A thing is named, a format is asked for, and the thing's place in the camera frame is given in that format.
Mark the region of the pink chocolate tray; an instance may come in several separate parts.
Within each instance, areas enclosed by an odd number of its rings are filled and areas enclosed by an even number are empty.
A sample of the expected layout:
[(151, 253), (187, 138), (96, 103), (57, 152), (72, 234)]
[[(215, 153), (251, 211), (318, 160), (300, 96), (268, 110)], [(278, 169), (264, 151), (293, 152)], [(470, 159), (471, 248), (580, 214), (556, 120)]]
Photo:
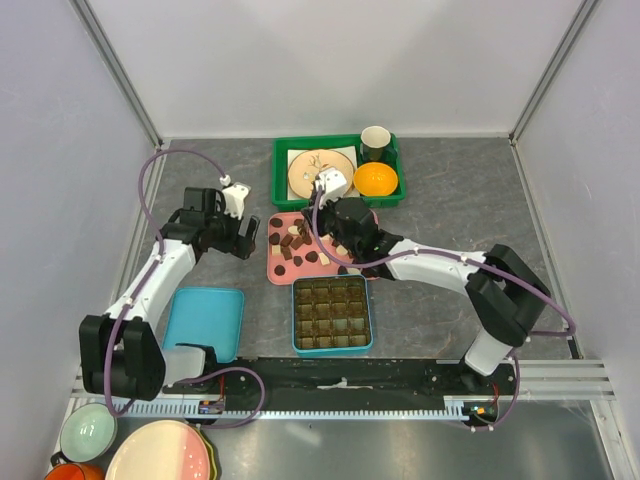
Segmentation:
[(330, 236), (321, 238), (327, 256), (316, 243), (299, 212), (276, 213), (267, 224), (267, 278), (277, 286), (312, 277), (360, 275), (347, 250)]

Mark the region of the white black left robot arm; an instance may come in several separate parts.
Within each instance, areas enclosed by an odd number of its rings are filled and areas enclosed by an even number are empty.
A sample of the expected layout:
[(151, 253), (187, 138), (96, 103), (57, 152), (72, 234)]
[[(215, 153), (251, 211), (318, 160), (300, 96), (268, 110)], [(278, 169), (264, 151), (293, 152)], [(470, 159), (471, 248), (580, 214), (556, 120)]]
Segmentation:
[(233, 360), (236, 328), (193, 307), (193, 318), (174, 316), (165, 343), (156, 329), (166, 305), (181, 304), (174, 293), (203, 254), (215, 250), (246, 260), (254, 251), (259, 220), (243, 218), (250, 191), (242, 183), (185, 190), (182, 207), (159, 229), (133, 283), (105, 313), (88, 315), (80, 324), (87, 392), (150, 401), (183, 379), (198, 393), (216, 388), (216, 364)]

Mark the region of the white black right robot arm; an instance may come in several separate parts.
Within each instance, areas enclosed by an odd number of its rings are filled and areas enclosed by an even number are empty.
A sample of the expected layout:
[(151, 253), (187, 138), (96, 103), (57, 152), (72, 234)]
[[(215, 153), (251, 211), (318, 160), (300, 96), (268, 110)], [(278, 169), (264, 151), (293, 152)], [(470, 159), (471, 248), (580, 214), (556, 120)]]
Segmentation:
[(522, 346), (545, 309), (550, 291), (510, 247), (457, 252), (420, 245), (381, 229), (356, 198), (311, 206), (305, 213), (314, 235), (328, 235), (352, 256), (363, 275), (414, 281), (456, 292), (471, 302), (481, 330), (458, 368), (467, 392), (483, 392), (511, 350)]

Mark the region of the yellow bowl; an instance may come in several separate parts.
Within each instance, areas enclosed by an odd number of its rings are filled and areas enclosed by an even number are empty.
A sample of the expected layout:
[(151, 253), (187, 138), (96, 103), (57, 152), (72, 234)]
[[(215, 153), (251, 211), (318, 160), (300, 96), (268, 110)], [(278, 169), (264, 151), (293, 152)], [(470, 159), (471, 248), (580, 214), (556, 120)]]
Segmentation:
[(395, 170), (381, 162), (367, 162), (354, 173), (356, 190), (367, 197), (389, 196), (396, 190), (399, 180)]

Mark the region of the decorated ceramic plate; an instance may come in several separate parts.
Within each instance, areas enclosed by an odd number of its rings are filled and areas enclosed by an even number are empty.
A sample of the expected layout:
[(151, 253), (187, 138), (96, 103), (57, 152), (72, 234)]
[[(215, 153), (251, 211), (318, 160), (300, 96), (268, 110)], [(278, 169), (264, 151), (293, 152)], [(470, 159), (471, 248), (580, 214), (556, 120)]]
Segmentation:
[(332, 149), (311, 149), (296, 157), (286, 168), (286, 198), (309, 199), (316, 176), (330, 167), (340, 170), (348, 181), (353, 180), (356, 167), (347, 157)]

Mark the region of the green mug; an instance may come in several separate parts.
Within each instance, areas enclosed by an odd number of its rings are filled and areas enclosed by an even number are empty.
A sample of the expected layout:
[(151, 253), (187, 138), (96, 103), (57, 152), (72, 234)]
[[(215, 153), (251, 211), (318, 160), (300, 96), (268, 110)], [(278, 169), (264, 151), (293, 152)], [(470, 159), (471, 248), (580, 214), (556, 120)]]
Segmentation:
[(390, 164), (397, 159), (392, 134), (382, 126), (369, 126), (361, 132), (360, 153), (363, 162)]

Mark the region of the blue tin lid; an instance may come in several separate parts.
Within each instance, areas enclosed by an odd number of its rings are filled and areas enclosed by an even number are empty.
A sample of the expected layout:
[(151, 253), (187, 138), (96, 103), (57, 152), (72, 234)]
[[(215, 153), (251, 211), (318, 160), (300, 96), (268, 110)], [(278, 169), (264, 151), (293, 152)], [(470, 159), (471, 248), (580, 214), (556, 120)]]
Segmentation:
[(244, 293), (238, 289), (178, 289), (171, 301), (162, 347), (170, 349), (179, 344), (212, 347), (218, 363), (233, 362), (239, 347), (244, 305)]

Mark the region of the pink white plate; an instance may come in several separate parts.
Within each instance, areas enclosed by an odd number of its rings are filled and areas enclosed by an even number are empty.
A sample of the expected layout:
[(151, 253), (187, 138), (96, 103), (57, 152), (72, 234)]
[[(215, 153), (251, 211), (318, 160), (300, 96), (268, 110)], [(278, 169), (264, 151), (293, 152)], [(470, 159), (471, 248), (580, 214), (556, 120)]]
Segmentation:
[(120, 445), (106, 479), (216, 479), (209, 445), (187, 424), (158, 420), (146, 424)]

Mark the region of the pale green bowl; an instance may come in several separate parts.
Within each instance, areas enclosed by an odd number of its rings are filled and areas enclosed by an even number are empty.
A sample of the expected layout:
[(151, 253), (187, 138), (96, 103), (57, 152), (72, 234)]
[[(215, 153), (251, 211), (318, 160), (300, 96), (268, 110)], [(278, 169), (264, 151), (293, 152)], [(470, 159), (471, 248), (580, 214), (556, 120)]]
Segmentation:
[(109, 450), (117, 435), (117, 419), (100, 403), (74, 411), (60, 434), (60, 451), (71, 462), (88, 462)]

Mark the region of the orange red mug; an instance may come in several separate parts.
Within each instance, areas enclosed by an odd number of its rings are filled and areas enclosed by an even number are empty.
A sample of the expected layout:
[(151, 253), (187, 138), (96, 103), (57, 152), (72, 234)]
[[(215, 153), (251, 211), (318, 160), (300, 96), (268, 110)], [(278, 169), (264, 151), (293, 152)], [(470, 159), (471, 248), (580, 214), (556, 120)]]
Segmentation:
[(61, 452), (50, 458), (51, 470), (45, 480), (104, 480), (105, 473), (97, 465), (77, 463), (68, 460)]

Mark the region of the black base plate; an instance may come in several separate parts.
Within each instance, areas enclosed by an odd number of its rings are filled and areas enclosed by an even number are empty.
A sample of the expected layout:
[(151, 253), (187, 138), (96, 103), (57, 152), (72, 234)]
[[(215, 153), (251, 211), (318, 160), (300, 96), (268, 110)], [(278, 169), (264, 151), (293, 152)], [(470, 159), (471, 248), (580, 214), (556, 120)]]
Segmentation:
[(226, 397), (246, 397), (255, 387), (273, 397), (277, 391), (363, 390), (408, 392), (430, 397), (507, 396), (515, 391), (518, 368), (503, 362), (483, 376), (461, 360), (401, 358), (240, 358), (218, 364), (194, 378), (180, 379), (175, 388), (223, 388)]

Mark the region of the aluminium frame rail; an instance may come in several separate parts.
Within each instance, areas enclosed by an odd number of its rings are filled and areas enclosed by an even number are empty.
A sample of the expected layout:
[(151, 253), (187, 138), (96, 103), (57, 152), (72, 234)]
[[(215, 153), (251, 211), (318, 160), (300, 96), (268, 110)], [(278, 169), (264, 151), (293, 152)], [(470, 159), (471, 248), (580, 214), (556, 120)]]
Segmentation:
[(143, 105), (91, 2), (87, 0), (70, 0), (69, 3), (79, 17), (85, 31), (91, 38), (111, 77), (142, 127), (146, 137), (156, 149), (159, 149), (163, 146), (164, 140)]

